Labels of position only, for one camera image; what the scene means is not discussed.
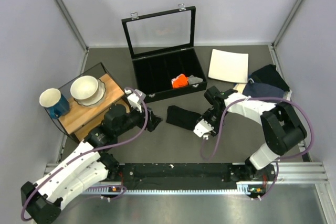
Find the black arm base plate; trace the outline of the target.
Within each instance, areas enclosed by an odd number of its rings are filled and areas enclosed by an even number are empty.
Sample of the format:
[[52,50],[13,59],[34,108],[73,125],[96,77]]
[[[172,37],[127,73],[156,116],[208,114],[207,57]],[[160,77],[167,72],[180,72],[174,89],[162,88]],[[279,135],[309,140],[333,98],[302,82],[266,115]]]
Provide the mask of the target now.
[[232,163],[126,163],[120,170],[129,190],[235,189],[251,180],[244,165]]

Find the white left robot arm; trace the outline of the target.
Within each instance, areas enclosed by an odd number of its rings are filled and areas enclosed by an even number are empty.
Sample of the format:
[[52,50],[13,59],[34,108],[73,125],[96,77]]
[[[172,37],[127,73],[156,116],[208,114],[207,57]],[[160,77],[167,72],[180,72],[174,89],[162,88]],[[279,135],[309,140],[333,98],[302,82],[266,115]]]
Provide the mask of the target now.
[[118,146],[118,137],[136,126],[152,132],[161,122],[150,108],[128,111],[122,104],[113,104],[63,162],[38,181],[22,185],[22,220],[28,220],[28,213],[36,223],[53,223],[82,192],[105,179],[116,179],[119,162],[108,151]]

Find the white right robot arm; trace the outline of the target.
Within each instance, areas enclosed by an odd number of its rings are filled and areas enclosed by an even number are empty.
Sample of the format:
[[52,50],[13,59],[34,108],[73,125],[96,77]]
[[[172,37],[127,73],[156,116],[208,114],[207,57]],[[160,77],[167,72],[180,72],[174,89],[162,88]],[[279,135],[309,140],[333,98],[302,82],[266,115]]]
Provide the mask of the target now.
[[307,137],[307,131],[294,104],[283,98],[247,97],[234,89],[225,92],[215,86],[204,93],[211,105],[197,120],[193,132],[198,137],[221,137],[227,113],[239,114],[261,125],[265,143],[246,159],[244,172],[252,180],[264,174],[264,168]]

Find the black underwear beige waistband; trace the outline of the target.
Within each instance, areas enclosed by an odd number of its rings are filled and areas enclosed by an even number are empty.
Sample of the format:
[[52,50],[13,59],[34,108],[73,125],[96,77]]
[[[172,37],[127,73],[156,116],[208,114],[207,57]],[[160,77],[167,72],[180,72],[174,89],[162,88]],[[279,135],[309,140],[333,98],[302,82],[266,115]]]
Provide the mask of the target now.
[[193,131],[197,120],[201,114],[189,110],[185,110],[175,105],[171,105],[167,109],[166,123],[172,124],[183,129]]

